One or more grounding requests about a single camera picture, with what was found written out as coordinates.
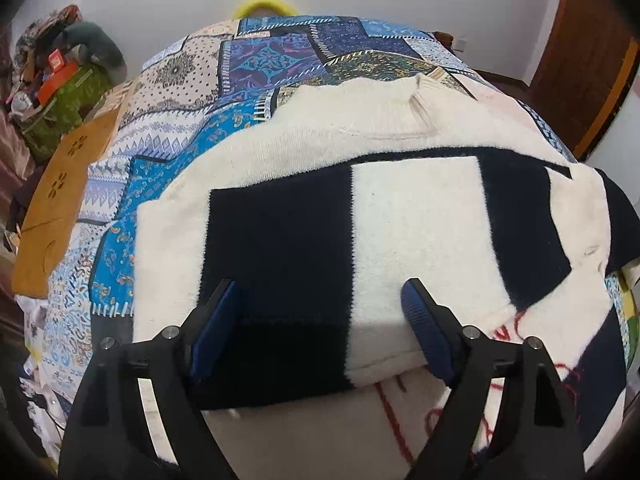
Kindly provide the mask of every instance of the brown door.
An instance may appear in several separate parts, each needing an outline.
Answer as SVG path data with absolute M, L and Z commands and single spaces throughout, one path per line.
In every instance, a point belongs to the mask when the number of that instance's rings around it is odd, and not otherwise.
M 637 53 L 612 0 L 560 0 L 529 99 L 576 157 L 587 154 L 617 112 Z

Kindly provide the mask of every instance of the wall outlet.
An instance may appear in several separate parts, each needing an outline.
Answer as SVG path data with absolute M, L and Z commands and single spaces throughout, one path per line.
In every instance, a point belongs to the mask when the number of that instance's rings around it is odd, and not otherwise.
M 466 49 L 466 40 L 464 38 L 456 38 L 453 40 L 453 50 L 457 52 L 464 52 Z

